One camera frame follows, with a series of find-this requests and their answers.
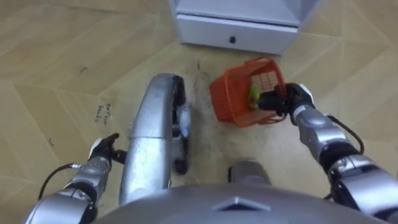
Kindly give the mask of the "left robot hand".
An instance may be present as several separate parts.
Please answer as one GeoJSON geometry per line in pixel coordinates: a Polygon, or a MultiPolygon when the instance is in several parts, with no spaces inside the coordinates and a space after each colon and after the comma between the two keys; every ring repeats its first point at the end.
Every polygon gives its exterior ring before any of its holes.
{"type": "Polygon", "coordinates": [[[119,133],[113,133],[105,138],[97,139],[90,149],[88,160],[95,157],[103,157],[109,162],[109,164],[112,164],[112,161],[115,161],[124,165],[126,162],[127,152],[114,148],[114,142],[118,138],[119,133]]]}

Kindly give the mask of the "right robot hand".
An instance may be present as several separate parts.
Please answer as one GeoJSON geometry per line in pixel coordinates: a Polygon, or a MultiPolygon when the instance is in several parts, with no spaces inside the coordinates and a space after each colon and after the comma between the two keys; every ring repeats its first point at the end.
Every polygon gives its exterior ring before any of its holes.
{"type": "Polygon", "coordinates": [[[299,106],[315,108],[312,93],[302,83],[277,85],[272,91],[261,93],[256,104],[260,110],[273,111],[279,117],[276,123],[293,115],[299,106]]]}

